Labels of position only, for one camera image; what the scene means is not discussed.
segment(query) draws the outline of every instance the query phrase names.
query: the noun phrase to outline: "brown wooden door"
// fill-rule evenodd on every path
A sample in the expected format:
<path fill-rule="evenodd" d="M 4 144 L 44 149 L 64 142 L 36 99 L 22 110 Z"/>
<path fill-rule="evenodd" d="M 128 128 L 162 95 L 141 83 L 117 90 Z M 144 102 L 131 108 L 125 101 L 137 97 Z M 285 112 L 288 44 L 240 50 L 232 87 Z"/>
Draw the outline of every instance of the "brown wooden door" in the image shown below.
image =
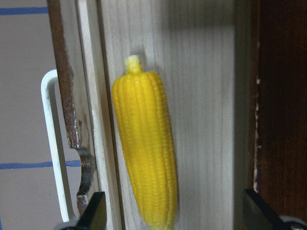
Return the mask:
<path fill-rule="evenodd" d="M 307 222 L 307 1 L 260 1 L 254 187 Z"/>

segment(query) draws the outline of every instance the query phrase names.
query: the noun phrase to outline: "toy corn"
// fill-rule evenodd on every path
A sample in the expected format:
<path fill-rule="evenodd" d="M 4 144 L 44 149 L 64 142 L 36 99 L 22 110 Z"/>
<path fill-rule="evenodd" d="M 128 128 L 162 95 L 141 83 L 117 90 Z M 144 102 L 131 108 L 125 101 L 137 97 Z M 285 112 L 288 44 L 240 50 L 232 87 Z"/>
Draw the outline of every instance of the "toy corn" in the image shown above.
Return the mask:
<path fill-rule="evenodd" d="M 143 72 L 138 56 L 126 60 L 112 97 L 124 158 L 144 221 L 152 230 L 173 230 L 177 175 L 166 94 L 156 72 Z"/>

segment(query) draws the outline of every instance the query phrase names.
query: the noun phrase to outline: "blue line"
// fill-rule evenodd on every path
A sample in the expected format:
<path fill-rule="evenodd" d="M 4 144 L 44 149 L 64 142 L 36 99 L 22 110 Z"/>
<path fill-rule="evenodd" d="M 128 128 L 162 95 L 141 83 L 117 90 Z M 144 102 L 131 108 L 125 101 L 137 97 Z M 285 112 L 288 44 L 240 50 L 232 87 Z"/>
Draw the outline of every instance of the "blue line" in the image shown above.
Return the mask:
<path fill-rule="evenodd" d="M 80 161 L 66 161 L 66 166 L 69 167 L 80 167 Z M 52 167 L 52 162 L 42 162 L 42 163 L 5 163 L 0 164 L 0 169 L 28 169 L 28 168 L 43 168 L 43 167 Z"/>
<path fill-rule="evenodd" d="M 48 13 L 48 7 L 0 8 L 0 15 L 42 14 Z"/>

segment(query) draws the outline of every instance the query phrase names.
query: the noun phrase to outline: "wood grain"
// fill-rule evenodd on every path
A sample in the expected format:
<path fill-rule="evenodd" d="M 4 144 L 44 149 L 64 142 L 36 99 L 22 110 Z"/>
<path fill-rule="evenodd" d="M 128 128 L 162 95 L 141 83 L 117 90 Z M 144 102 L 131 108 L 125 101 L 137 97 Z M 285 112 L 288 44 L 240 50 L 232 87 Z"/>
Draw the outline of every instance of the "wood grain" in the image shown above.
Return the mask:
<path fill-rule="evenodd" d="M 106 230 L 122 229 L 115 158 L 107 103 L 100 28 L 95 0 L 78 0 L 77 13 L 83 50 L 87 97 L 92 111 L 91 123 L 99 187 L 106 193 Z"/>
<path fill-rule="evenodd" d="M 260 1 L 258 191 L 307 221 L 307 3 Z"/>
<path fill-rule="evenodd" d="M 131 54 L 165 84 L 177 158 L 176 230 L 230 230 L 240 213 L 234 190 L 238 184 L 241 193 L 246 177 L 248 87 L 242 69 L 235 87 L 236 50 L 243 50 L 241 60 L 246 57 L 244 39 L 235 48 L 236 7 L 242 6 L 231 0 L 101 0 L 109 87 L 125 73 Z M 235 96 L 235 88 L 243 95 Z M 244 105 L 237 111 L 235 100 Z M 239 139 L 235 121 L 243 122 L 236 129 Z M 115 138 L 126 229 L 149 230 L 133 197 L 116 122 Z M 240 221 L 236 229 L 243 228 Z"/>

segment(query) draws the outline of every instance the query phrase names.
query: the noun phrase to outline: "white metal handle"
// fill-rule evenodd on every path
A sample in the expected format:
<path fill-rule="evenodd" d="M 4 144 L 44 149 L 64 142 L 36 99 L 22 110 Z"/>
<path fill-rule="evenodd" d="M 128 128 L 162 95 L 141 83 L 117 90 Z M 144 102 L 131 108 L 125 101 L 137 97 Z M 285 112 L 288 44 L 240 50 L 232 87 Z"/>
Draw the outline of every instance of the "white metal handle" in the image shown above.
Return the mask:
<path fill-rule="evenodd" d="M 51 70 L 45 74 L 41 82 L 41 94 L 56 180 L 59 207 L 64 222 L 76 219 L 72 209 L 71 194 L 65 165 L 65 157 L 61 130 L 59 125 L 58 109 L 55 97 L 55 84 L 58 82 L 57 70 Z"/>

